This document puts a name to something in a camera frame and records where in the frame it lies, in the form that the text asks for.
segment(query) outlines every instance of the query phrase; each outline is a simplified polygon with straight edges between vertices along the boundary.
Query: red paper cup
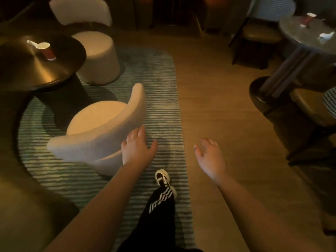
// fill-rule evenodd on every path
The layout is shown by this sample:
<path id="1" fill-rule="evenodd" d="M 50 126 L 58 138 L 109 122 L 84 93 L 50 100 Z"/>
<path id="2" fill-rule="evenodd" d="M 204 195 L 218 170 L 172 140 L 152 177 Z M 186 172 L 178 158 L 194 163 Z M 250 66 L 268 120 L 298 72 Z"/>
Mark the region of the red paper cup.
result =
<path id="1" fill-rule="evenodd" d="M 56 56 L 55 56 L 53 50 L 51 49 L 50 43 L 48 43 L 48 42 L 41 42 L 41 43 L 38 44 L 37 48 L 41 50 L 42 54 L 49 61 L 53 61 L 53 60 L 56 59 Z"/>
<path id="2" fill-rule="evenodd" d="M 313 14 L 313 13 L 307 13 L 307 15 L 306 15 L 306 16 L 303 18 L 303 20 L 302 20 L 301 26 L 307 26 L 307 25 L 309 25 L 310 21 L 311 21 L 314 17 L 316 17 L 315 14 Z"/>

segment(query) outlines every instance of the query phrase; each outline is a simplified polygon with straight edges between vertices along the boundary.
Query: green striped rug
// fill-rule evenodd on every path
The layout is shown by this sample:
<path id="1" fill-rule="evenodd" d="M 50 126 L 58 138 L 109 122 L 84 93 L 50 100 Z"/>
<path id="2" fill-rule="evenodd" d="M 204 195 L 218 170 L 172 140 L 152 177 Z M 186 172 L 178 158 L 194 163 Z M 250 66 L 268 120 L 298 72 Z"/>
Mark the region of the green striped rug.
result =
<path id="1" fill-rule="evenodd" d="M 178 193 L 176 243 L 193 248 L 194 231 L 173 59 L 163 51 L 143 48 L 118 48 L 118 56 L 122 66 L 118 80 L 103 87 L 82 83 L 96 101 L 117 99 L 128 102 L 133 85 L 141 82 L 146 91 L 147 140 L 151 143 L 152 139 L 157 139 L 159 149 L 152 165 L 133 190 L 114 250 L 135 228 L 149 196 L 157 188 L 154 173 L 161 168 L 167 170 Z M 48 152 L 46 144 L 50 137 L 62 134 L 53 122 L 50 109 L 34 98 L 20 122 L 19 153 L 37 181 L 70 199 L 81 210 L 108 179 L 85 164 L 65 163 Z"/>

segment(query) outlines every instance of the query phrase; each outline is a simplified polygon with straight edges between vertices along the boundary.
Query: black round table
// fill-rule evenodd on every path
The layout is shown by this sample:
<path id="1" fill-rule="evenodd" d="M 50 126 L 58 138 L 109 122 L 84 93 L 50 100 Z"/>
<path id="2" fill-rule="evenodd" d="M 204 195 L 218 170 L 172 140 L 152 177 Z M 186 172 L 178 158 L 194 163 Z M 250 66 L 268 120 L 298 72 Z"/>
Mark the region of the black round table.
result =
<path id="1" fill-rule="evenodd" d="M 265 109 L 279 104 L 281 94 L 316 54 L 336 55 L 336 35 L 328 41 L 319 38 L 321 33 L 331 33 L 334 29 L 315 18 L 303 27 L 303 19 L 303 16 L 285 15 L 280 20 L 281 32 L 298 47 L 271 76 L 258 78 L 250 85 L 250 96 L 254 98 L 252 100 L 256 107 L 262 111 L 260 106 L 267 105 L 262 107 L 263 114 L 268 112 Z"/>
<path id="2" fill-rule="evenodd" d="M 27 40 L 49 42 L 56 60 L 47 60 Z M 31 91 L 53 111 L 56 126 L 66 131 L 71 119 L 92 103 L 76 76 L 85 60 L 83 45 L 63 34 L 10 40 L 0 46 L 0 89 Z"/>

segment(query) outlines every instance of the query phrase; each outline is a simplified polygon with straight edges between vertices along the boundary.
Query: hand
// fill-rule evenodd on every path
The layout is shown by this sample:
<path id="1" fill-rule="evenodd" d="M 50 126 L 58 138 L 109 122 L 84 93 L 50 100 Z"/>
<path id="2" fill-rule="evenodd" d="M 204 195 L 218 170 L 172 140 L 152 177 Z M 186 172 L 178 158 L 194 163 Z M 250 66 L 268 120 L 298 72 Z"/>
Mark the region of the hand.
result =
<path id="1" fill-rule="evenodd" d="M 134 129 L 128 134 L 126 140 L 121 143 L 123 164 L 132 163 L 144 170 L 153 161 L 157 150 L 157 140 L 152 142 L 150 148 L 147 147 L 145 126 L 140 127 L 140 129 Z"/>
<path id="2" fill-rule="evenodd" d="M 226 175 L 223 154 L 215 141 L 211 139 L 201 139 L 201 143 L 205 151 L 204 154 L 202 154 L 200 149 L 194 145 L 196 159 L 202 170 L 217 183 L 218 178 L 222 175 Z"/>

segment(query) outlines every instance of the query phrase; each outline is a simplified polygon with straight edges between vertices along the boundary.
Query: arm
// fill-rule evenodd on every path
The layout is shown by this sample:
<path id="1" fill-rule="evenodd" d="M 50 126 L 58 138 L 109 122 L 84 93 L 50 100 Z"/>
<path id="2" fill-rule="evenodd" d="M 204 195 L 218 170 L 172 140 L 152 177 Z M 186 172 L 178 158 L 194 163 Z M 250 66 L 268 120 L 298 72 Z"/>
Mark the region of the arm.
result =
<path id="1" fill-rule="evenodd" d="M 44 252 L 111 251 L 132 189 L 152 162 L 157 147 L 153 141 L 147 148 L 144 126 L 130 132 L 121 145 L 124 166 Z"/>
<path id="2" fill-rule="evenodd" d="M 201 141 L 205 152 L 194 146 L 197 161 L 221 191 L 250 251 L 321 252 L 229 176 L 216 142 Z"/>

